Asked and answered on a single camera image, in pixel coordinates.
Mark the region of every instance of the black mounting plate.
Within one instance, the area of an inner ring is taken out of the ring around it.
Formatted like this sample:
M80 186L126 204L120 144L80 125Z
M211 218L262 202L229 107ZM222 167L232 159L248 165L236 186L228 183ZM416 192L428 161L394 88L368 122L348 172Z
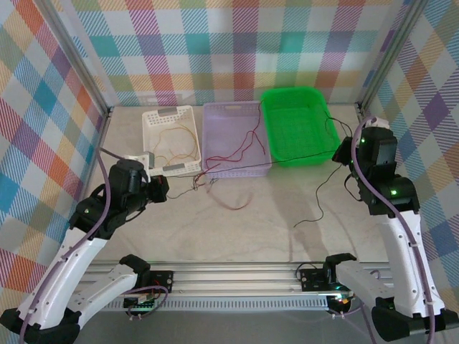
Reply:
M330 290L323 269L301 269L300 281L302 292L326 292Z
M161 285L165 287L168 292L172 292L172 285L174 284L174 272L173 271L150 271L150 285ZM146 291L149 295L154 293L154 290L151 292ZM153 308L155 307L155 299L151 298L150 300L138 303L136 297L125 297L123 301L123 307L128 308L133 306L131 310L132 315L142 315L147 313L147 311L135 311L136 308Z

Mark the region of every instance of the purple plastic basket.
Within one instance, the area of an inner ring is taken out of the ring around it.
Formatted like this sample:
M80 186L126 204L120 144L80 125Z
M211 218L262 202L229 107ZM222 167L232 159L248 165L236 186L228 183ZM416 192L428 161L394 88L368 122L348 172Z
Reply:
M209 102L204 104L202 116L202 169L209 172L209 176L215 178L234 177L260 177L266 176L271 168L270 145L266 133L265 121L261 116L260 125L256 130L260 142L265 147L265 154L256 137L253 144L248 148L239 162L208 161L213 156L230 156L237 150L245 139L248 131L255 128L260 117L258 105L260 102ZM231 157L237 160L241 152L248 147L252 139L249 133L247 140L241 150Z

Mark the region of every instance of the plastic basket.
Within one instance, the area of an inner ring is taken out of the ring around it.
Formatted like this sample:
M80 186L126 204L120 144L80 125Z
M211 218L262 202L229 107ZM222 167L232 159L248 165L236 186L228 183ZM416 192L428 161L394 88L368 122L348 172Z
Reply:
M202 118L203 171L220 163L219 166L212 169L212 173L209 173L211 177L266 176L271 168L271 154L263 116L260 117L259 105L260 102L212 102L204 104ZM249 134L243 148L231 157L232 160L238 160L242 156L240 161L208 161L208 165L206 164L210 157L227 157L233 154L241 146L247 132L255 128L259 118L260 125L256 133L265 147L265 154L263 154L263 149L257 139L254 138L253 144L242 155L242 150L248 147L252 139L252 134Z
M315 88L268 90L262 108L271 154L282 166L323 163L340 144L325 98Z
M142 114L143 150L152 153L150 176L177 176L201 171L201 151L189 105Z

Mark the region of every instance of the plaid wallpaper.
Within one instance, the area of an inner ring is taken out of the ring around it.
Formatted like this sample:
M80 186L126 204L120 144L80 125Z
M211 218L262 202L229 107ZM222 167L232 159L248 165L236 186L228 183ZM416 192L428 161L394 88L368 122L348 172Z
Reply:
M366 76L364 85L360 91L359 98L358 100L362 100L363 97L365 96L366 91L368 90L369 83L373 80L374 73L378 70L379 66L382 63L382 60L384 58L384 54L386 53L387 49L391 46L392 41L395 37L395 34L397 33L398 29L400 28L400 25L403 22L403 19L405 18L408 9L410 8L410 5L414 2L414 0L404 0L402 7L400 7L400 10L397 14L397 17L395 18L394 22L392 23L392 26L389 30L389 33L386 36L386 39L384 40L383 45L381 46L381 49L379 49L377 58L375 59L372 69Z
M399 138L432 273L447 307L459 311L458 0L430 0L370 110Z
M107 101L258 99L314 86L354 102L393 0L53 0Z
M3 312L31 292L56 254L102 116L32 0L0 2ZM0 343L12 343L8 338L0 326Z

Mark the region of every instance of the white table surface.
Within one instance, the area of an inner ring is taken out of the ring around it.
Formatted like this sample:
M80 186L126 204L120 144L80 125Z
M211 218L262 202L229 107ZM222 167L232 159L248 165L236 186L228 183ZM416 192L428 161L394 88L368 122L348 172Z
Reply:
M103 147L119 155L143 151L141 115L158 107L117 107ZM353 129L357 117L353 105L331 105L331 115ZM202 107L194 107L201 140ZM341 137L342 130L336 128ZM103 154L107 169L116 159ZM386 261L382 238L363 203L344 189L348 168L341 168L321 188L325 211L322 220L293 225L320 215L315 190L336 163L282 168L273 165L267 177L220 179L213 192L229 204L241 205L247 191L250 205L229 211L215 203L204 188L164 204L150 204L136 220L122 226L99 253L99 260L119 260L135 254L148 261L259 261L323 260L327 255L351 252L361 261ZM103 182L96 167L88 191ZM191 187L191 178L170 178L170 196ZM357 194L355 181L348 182Z

